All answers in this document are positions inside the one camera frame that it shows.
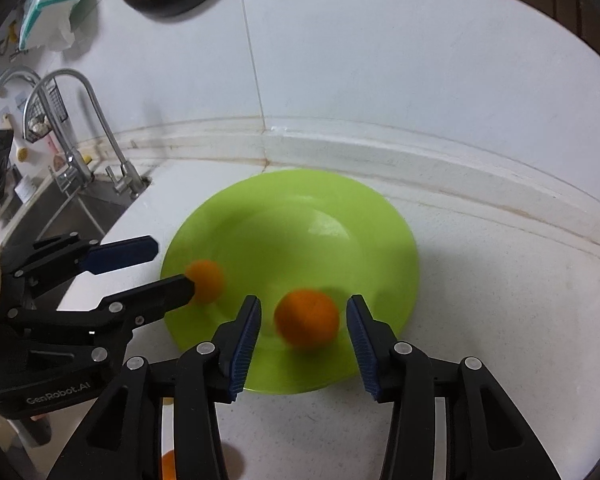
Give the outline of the green plate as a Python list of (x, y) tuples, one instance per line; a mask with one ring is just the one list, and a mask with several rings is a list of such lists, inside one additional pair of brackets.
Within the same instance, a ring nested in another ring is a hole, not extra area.
[(220, 267), (222, 295), (169, 312), (166, 328), (186, 351), (234, 318), (245, 296), (257, 296), (262, 327), (245, 387), (258, 393), (304, 393), (358, 371), (344, 325), (314, 352), (294, 350), (279, 336), (274, 311), (288, 292), (322, 292), (340, 313), (361, 295), (396, 333), (417, 298), (416, 242), (402, 214), (372, 188), (326, 171), (259, 174), (213, 195), (176, 231), (161, 274), (181, 274), (199, 260)]

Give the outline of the thin chrome faucet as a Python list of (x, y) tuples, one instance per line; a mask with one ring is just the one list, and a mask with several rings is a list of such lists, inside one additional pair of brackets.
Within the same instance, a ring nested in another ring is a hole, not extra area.
[(106, 175), (114, 186), (114, 190), (119, 195), (123, 194), (124, 192), (128, 192), (132, 199), (135, 200), (138, 196), (140, 196), (140, 194), (146, 191), (150, 180), (148, 177), (142, 177), (132, 162), (123, 153), (116, 137), (114, 136), (114, 133), (110, 128), (109, 122), (102, 111), (102, 107), (97, 99), (91, 81), (89, 81), (78, 70), (74, 70), (73, 68), (61, 68), (60, 70), (54, 70), (53, 72), (50, 72), (38, 80), (38, 82), (33, 86), (31, 94), (27, 98), (26, 104), (24, 104), (23, 107), (23, 127), (27, 128), (29, 125), (28, 115), (31, 102), (35, 99), (38, 99), (38, 102), (40, 102), (43, 107), (43, 115), (50, 120), (52, 131), (58, 137), (58, 140), (62, 145), (62, 149), (65, 151), (68, 164), (76, 167), (76, 171), (80, 174), (83, 174), (84, 178), (93, 175), (88, 167), (84, 164), (82, 155), (79, 153), (78, 149), (75, 146), (65, 142), (65, 137), (61, 129), (61, 121), (56, 113), (56, 108), (52, 102), (52, 98), (47, 91), (47, 83), (50, 80), (61, 76), (73, 78), (82, 84), (88, 100), (91, 103), (92, 109), (94, 110), (94, 113), (99, 121), (99, 125), (102, 127), (102, 132), (105, 133), (111, 149), (119, 161), (120, 177), (117, 177), (117, 174), (114, 172), (114, 168), (111, 166), (107, 166), (105, 168)]

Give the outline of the wall tissue pack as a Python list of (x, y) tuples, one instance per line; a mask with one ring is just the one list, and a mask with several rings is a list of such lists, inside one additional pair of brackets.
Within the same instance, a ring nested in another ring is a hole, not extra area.
[(59, 52), (74, 43), (70, 18), (81, 0), (24, 0), (18, 48)]

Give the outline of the steel sink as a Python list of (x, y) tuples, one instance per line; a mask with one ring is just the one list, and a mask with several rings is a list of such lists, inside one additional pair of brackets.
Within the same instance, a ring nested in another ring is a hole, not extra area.
[(2, 254), (18, 256), (38, 240), (64, 234), (101, 242), (131, 204), (129, 195), (118, 195), (104, 180), (94, 181), (85, 191), (70, 188), (68, 192), (51, 183), (37, 198), (21, 206), (1, 232)]

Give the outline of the orange mandarin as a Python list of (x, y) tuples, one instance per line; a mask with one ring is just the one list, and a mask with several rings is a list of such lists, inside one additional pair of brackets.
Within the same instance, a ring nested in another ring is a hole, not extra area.
[(166, 454), (163, 454), (161, 457), (161, 472), (162, 480), (176, 479), (175, 457), (173, 450), (166, 452)]
[(184, 275), (195, 285), (193, 302), (206, 306), (213, 304), (224, 292), (224, 273), (219, 263), (199, 259), (186, 266)]
[(340, 313), (334, 300), (315, 289), (288, 292), (274, 311), (276, 332), (291, 348), (313, 351), (331, 344), (340, 327)]

